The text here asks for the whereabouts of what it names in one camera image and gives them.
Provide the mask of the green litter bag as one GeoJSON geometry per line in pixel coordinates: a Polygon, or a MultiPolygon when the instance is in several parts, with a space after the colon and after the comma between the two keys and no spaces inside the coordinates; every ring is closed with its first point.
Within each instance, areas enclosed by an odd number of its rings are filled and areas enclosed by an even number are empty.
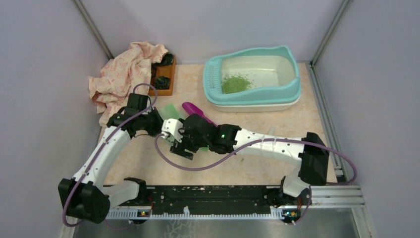
{"type": "Polygon", "coordinates": [[[185,119],[189,115],[181,109],[176,109],[174,104],[168,104],[158,110],[162,119],[185,119]]]}

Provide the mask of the purple plastic scoop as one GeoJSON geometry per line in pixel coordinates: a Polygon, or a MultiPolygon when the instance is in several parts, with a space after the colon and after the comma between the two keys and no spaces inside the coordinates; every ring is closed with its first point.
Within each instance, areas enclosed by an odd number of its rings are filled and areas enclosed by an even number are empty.
{"type": "Polygon", "coordinates": [[[207,122],[214,124],[215,126],[217,126],[216,123],[214,123],[213,121],[211,121],[205,114],[204,112],[197,107],[195,104],[191,103],[191,102],[184,102],[182,103],[182,108],[183,110],[190,116],[193,114],[197,114],[200,117],[204,118],[207,122]]]}

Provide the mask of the white bag clip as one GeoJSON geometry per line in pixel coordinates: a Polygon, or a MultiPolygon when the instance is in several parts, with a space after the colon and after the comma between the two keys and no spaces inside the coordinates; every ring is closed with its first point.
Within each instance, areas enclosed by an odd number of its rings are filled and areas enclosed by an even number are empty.
{"type": "Polygon", "coordinates": [[[268,135],[274,135],[275,134],[275,128],[271,127],[268,131],[268,135]]]}

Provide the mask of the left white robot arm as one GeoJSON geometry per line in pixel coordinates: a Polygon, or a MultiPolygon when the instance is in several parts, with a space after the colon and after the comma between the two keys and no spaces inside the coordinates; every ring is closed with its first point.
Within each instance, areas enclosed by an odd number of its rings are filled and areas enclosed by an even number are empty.
{"type": "Polygon", "coordinates": [[[71,178],[62,179],[58,192],[63,206],[63,223],[67,217],[100,224],[109,211],[128,201],[143,205],[149,198],[146,182],[125,178],[121,183],[105,185],[105,179],[122,149],[138,131],[156,136],[163,119],[148,95],[131,93],[127,105],[112,115],[104,134],[82,168],[71,178]]]}

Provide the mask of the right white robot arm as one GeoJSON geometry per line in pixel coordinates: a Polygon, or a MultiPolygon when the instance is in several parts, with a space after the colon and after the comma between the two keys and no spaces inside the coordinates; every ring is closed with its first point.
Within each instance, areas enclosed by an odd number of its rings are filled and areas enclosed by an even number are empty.
{"type": "Polygon", "coordinates": [[[292,204],[310,186],[327,184],[329,151],[316,133],[308,132],[302,138],[283,138],[233,124],[214,125],[197,114],[186,119],[166,119],[162,131],[174,138],[171,153],[189,160],[200,148],[208,148],[227,157],[255,155],[295,166],[282,180],[279,190],[279,199],[284,204],[292,204]]]}

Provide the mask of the green litter pile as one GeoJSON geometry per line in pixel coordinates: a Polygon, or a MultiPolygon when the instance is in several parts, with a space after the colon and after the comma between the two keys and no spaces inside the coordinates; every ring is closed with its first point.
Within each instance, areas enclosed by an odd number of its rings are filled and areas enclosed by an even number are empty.
{"type": "Polygon", "coordinates": [[[252,89],[253,82],[241,74],[229,74],[222,78],[221,90],[223,94],[232,94],[252,89]]]}

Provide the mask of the teal litter box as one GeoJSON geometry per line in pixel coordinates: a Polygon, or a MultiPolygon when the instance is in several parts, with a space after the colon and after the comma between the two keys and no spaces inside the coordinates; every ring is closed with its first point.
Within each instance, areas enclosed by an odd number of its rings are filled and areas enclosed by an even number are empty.
{"type": "Polygon", "coordinates": [[[288,109],[301,97],[297,62],[286,45],[257,47],[210,58],[205,63],[203,89],[206,99],[222,112],[271,112],[288,109]],[[252,89],[223,94],[222,78],[241,74],[252,89]]]}

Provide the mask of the dark plant near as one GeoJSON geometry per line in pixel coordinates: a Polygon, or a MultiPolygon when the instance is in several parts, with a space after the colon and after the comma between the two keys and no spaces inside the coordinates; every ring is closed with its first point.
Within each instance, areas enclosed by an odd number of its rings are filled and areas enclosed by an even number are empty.
{"type": "Polygon", "coordinates": [[[170,88],[170,78],[159,76],[155,78],[154,87],[157,90],[168,90],[170,88]]]}

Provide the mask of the dark plant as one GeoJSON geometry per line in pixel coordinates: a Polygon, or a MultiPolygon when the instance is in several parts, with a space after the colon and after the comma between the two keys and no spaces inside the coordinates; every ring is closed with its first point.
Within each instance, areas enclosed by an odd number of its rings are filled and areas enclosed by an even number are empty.
{"type": "Polygon", "coordinates": [[[155,78],[154,87],[157,90],[168,90],[170,88],[170,78],[159,76],[155,78]]]}
{"type": "Polygon", "coordinates": [[[169,66],[172,65],[174,61],[174,55],[171,53],[167,53],[163,56],[159,66],[169,66]]]}

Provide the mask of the pink patterned cloth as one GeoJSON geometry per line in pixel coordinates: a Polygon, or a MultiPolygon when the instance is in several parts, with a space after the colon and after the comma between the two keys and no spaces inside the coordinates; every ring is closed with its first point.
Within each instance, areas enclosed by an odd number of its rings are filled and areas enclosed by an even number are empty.
{"type": "Polygon", "coordinates": [[[163,44],[132,42],[126,51],[109,60],[100,70],[100,77],[88,78],[89,97],[101,115],[99,125],[106,127],[110,117],[127,105],[130,93],[144,94],[151,83],[152,64],[160,63],[168,53],[163,44]]]}

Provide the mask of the dark plant far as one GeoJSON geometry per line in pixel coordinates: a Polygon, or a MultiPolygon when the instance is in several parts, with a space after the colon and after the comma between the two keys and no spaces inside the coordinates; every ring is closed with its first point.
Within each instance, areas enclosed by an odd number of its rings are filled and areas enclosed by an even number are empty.
{"type": "Polygon", "coordinates": [[[172,65],[174,61],[174,55],[171,53],[167,53],[163,56],[159,66],[169,66],[172,65]]]}

